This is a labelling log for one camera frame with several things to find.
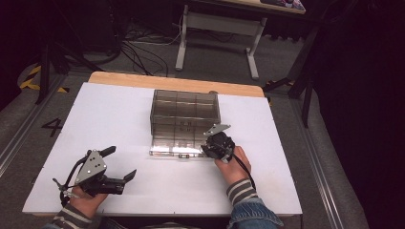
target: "person's left hand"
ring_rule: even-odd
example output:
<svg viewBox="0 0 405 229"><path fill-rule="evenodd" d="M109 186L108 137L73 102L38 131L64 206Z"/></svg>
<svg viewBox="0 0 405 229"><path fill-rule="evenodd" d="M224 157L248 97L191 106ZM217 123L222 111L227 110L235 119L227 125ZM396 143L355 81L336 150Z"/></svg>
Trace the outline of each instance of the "person's left hand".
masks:
<svg viewBox="0 0 405 229"><path fill-rule="evenodd" d="M85 193L80 187L76 186L72 189L72 193L80 198L71 198L71 205L91 219L97 211L98 206L107 198L108 194L97 194L92 197Z"/></svg>

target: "desk leg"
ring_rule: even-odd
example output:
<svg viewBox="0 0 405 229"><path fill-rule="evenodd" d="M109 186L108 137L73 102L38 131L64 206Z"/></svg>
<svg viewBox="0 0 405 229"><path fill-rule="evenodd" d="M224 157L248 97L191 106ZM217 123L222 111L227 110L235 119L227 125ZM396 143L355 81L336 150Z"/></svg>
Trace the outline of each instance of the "desk leg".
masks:
<svg viewBox="0 0 405 229"><path fill-rule="evenodd" d="M246 48L246 55L247 55L247 62L250 68L250 74L252 79L258 80L259 73L257 72L256 68L256 61L254 60L254 53L256 52L256 48L259 45L260 38L262 36L262 32L265 29L267 18L262 18L260 25L257 27L256 34L254 36L253 45L251 48Z"/></svg>
<svg viewBox="0 0 405 229"><path fill-rule="evenodd" d="M182 14L182 26L181 26L181 42L179 47L178 58L176 61L176 70L181 71L182 66L184 64L184 57L185 57L185 46L186 40L185 36L187 34L187 14L188 14L188 6L184 6L184 12Z"/></svg>

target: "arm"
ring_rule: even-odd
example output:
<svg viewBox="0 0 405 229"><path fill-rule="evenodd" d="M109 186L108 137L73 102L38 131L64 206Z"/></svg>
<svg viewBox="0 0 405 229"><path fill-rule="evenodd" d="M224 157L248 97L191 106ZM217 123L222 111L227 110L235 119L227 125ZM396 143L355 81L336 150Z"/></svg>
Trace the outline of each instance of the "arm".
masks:
<svg viewBox="0 0 405 229"><path fill-rule="evenodd" d="M250 172L251 166L242 147L235 147L234 154L241 159ZM227 164L217 159L215 164L230 185L226 194L234 208L228 228L276 229L276 225L283 225L280 219L266 208L256 190L253 189L247 173L235 159L231 159Z"/></svg>
<svg viewBox="0 0 405 229"><path fill-rule="evenodd" d="M98 206L108 196L98 194L93 198L79 187L74 187L72 192L80 198L71 198L70 202L53 218L53 221L42 229L87 228L92 223Z"/></svg>

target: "yellow and black hazard tape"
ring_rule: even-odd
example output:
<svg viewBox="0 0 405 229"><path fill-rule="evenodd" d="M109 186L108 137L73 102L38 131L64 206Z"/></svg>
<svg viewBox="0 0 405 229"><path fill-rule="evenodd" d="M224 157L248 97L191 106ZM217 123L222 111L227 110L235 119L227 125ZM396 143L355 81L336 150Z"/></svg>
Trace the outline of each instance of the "yellow and black hazard tape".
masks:
<svg viewBox="0 0 405 229"><path fill-rule="evenodd" d="M40 90L41 88L37 84L32 84L33 79L35 78L36 74L41 71L41 65L37 63L35 67L30 71L29 75L26 77L24 82L20 85L20 89L33 89L33 90ZM63 88L60 87L57 91L59 93L68 93L71 89L70 88Z"/></svg>

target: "striped cuff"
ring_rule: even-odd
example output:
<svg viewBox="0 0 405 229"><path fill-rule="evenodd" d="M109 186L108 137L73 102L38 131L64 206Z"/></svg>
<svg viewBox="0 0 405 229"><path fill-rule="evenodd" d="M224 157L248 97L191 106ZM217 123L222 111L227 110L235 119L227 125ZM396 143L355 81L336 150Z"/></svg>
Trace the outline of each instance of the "striped cuff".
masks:
<svg viewBox="0 0 405 229"><path fill-rule="evenodd" d="M231 184L226 190L229 200L235 206L239 201L248 198L258 198L249 178L241 179Z"/></svg>
<svg viewBox="0 0 405 229"><path fill-rule="evenodd" d="M62 209L52 221L52 224L64 229L87 228L92 221L75 209L70 203Z"/></svg>

